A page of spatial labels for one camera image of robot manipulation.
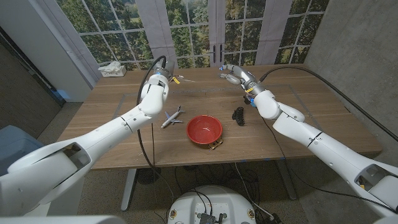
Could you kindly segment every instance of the white toy airplane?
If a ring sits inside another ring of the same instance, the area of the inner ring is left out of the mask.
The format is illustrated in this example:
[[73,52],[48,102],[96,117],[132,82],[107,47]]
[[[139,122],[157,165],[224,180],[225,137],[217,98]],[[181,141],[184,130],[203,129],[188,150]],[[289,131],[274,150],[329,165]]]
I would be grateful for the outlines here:
[[166,111],[164,111],[164,113],[166,113],[166,121],[162,124],[162,128],[166,127],[166,125],[168,125],[170,122],[172,124],[174,123],[182,123],[183,121],[174,119],[176,118],[180,113],[183,113],[185,111],[181,110],[181,106],[178,106],[177,112],[175,112],[172,116],[170,116]]

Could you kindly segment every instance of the red bowl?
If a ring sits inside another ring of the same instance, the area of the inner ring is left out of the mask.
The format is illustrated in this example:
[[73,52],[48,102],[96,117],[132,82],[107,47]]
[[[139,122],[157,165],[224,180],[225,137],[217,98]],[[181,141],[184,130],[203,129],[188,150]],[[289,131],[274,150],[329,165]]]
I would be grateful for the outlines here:
[[213,143],[221,137],[222,132],[221,122],[209,115],[196,116],[187,124],[188,137],[198,144]]

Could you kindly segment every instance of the table leg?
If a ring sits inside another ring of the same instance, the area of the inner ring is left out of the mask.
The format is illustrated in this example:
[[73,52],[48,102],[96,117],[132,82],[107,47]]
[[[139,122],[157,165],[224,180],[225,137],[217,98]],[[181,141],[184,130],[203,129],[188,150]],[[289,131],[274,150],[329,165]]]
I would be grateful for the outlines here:
[[286,161],[280,159],[276,160],[276,165],[278,166],[278,170],[280,175],[282,176],[282,180],[284,181],[284,185],[291,200],[297,199],[296,190],[294,189],[292,179],[290,178],[289,171],[286,166]]
[[136,173],[137,169],[129,169],[129,172],[127,174],[126,186],[124,186],[124,193],[121,205],[122,212],[126,212],[129,209]]

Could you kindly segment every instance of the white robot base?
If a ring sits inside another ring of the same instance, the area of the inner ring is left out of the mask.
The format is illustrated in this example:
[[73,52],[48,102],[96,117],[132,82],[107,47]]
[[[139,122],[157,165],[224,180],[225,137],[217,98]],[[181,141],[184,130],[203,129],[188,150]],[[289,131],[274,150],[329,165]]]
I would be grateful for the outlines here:
[[[196,192],[181,195],[170,208],[168,224],[219,223],[220,219],[222,224],[256,223],[253,206],[237,192],[218,185],[204,185],[195,190],[201,199]],[[201,193],[210,199],[211,204]]]

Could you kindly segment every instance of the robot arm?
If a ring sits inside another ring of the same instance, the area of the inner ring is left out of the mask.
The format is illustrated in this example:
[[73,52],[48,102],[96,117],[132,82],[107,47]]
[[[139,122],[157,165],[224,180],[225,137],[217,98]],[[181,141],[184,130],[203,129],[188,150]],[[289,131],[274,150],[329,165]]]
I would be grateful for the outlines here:
[[[326,165],[337,172],[347,184],[363,198],[387,205],[393,210],[398,208],[398,168],[364,157],[322,131],[304,123],[304,115],[283,103],[256,81],[256,78],[243,68],[234,65],[223,65],[220,70],[228,69],[231,75],[220,75],[238,79],[242,88],[254,97],[259,114],[265,119],[275,119],[273,128],[284,136],[307,147]],[[394,212],[366,202],[378,215],[388,217]]]
[[169,93],[174,63],[160,62],[132,110],[77,138],[44,146],[19,159],[0,177],[0,216],[23,215],[46,204],[84,177],[94,163],[139,128],[152,123]]

